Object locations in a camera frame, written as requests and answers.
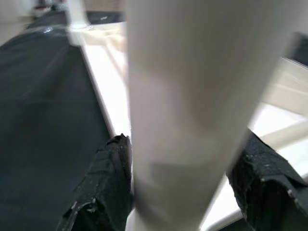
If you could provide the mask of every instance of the black cloth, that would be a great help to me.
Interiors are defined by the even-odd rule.
[[[130,143],[113,137],[75,190],[57,231],[124,231],[131,211]]]
[[[244,218],[256,231],[308,230],[308,185],[255,134],[228,178]]]
[[[63,19],[48,14],[29,26],[40,28],[0,47],[1,231],[55,230],[97,148],[110,138]]]

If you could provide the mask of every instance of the white tube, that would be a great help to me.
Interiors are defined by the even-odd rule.
[[[69,21],[69,27],[72,29],[82,29],[90,23],[88,21],[83,0],[66,0],[66,16]]]
[[[198,229],[304,2],[127,1],[136,196],[127,230]]]

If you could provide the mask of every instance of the white bar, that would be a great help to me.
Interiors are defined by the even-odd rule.
[[[268,144],[272,149],[278,150],[293,142],[308,136],[308,122],[294,124],[287,128],[272,132],[260,137],[262,141]]]
[[[129,0],[136,212],[127,230],[197,230],[304,0]]]
[[[82,29],[90,23],[86,16],[83,0],[66,0],[67,12],[66,16],[71,29]]]

